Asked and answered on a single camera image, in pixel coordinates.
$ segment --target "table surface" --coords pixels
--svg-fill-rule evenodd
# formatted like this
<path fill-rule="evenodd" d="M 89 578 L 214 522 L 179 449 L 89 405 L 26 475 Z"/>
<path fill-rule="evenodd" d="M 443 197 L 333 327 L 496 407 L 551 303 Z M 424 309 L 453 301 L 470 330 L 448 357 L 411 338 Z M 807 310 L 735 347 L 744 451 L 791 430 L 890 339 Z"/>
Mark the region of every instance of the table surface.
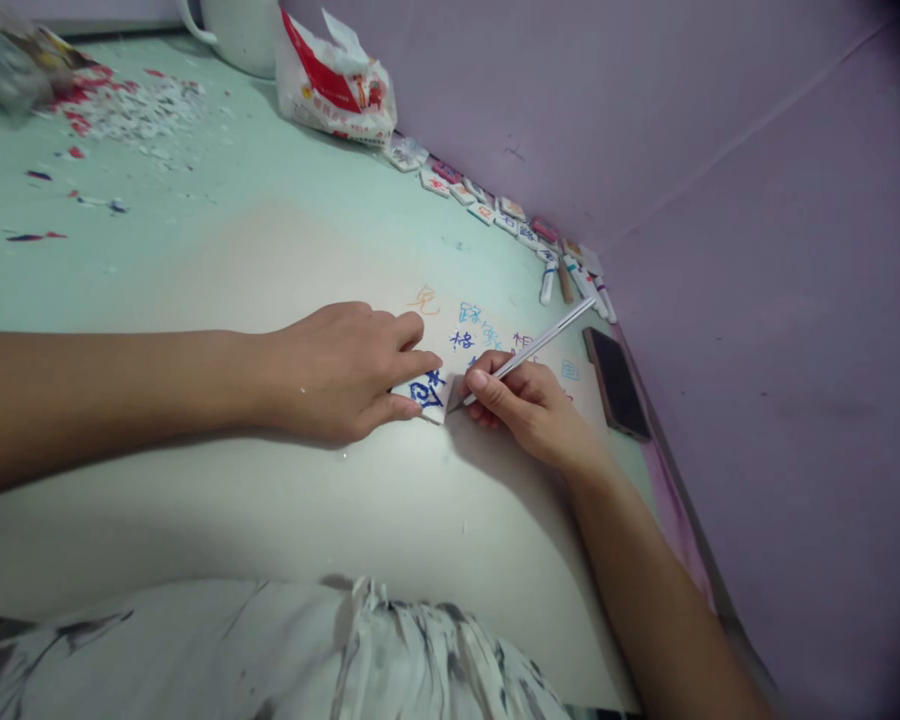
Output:
<path fill-rule="evenodd" d="M 162 170 L 138 144 L 76 140 L 60 118 L 0 112 L 0 330 L 263 331 L 340 300 L 399 309 L 424 283 L 527 329 L 566 312 L 558 291 L 538 303 L 543 266 L 504 231 L 374 153 L 284 121 L 271 83 L 182 36 L 84 49 L 131 79 L 197 80 L 212 112 L 146 143 L 192 171 Z M 54 156 L 74 142 L 87 160 Z M 130 211 L 79 205 L 72 189 Z M 4 230 L 68 237 L 8 243 Z M 585 357 L 579 332 L 555 342 Z M 638 444 L 606 441 L 656 512 Z M 0 615 L 46 618 L 183 578 L 334 574 L 474 612 L 566 702 L 639 707 L 559 483 L 463 413 L 345 450 L 244 434 L 177 443 L 0 496 Z"/>

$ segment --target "cup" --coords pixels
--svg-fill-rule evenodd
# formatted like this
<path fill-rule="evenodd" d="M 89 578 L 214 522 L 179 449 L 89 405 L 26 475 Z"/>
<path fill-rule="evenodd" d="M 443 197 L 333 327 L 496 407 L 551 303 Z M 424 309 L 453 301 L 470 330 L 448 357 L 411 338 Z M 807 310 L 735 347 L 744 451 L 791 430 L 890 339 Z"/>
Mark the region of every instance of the cup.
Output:
<path fill-rule="evenodd" d="M 277 0 L 200 0 L 201 30 L 193 21 L 188 0 L 177 0 L 187 30 L 238 70 L 261 78 L 275 75 L 273 18 Z"/>

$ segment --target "smartphone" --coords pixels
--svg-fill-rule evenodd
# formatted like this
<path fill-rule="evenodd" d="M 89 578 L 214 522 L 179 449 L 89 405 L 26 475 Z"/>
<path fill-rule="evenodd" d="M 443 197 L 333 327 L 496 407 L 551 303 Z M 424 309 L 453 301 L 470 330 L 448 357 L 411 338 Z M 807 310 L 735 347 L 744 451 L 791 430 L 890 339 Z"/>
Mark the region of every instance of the smartphone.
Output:
<path fill-rule="evenodd" d="M 607 425 L 635 440 L 649 442 L 650 426 L 620 343 L 593 328 L 583 331 L 583 339 L 590 362 L 597 370 Z"/>

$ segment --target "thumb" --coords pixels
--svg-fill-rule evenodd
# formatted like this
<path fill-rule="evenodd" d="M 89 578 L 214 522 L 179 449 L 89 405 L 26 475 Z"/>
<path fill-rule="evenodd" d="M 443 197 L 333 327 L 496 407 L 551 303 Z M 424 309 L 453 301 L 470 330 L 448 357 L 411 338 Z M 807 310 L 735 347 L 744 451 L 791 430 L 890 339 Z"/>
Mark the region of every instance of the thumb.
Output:
<path fill-rule="evenodd" d="M 381 425 L 394 420 L 409 420 L 420 415 L 420 406 L 410 398 L 386 393 L 376 398 L 363 412 L 358 422 L 359 432 L 366 437 Z"/>
<path fill-rule="evenodd" d="M 483 370 L 470 371 L 467 387 L 487 410 L 507 425 L 512 426 L 526 418 L 530 403 L 518 398 L 510 388 Z"/>

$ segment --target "red and white plastic bag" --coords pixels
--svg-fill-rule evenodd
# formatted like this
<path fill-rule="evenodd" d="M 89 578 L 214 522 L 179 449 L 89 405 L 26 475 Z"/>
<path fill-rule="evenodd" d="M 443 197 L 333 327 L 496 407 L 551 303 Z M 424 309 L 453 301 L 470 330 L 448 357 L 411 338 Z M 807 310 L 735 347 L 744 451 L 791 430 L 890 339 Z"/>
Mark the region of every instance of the red and white plastic bag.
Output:
<path fill-rule="evenodd" d="M 383 65 L 326 10 L 323 19 L 336 45 L 314 37 L 278 9 L 274 45 L 280 114 L 337 137 L 386 147 L 397 126 L 397 102 Z"/>

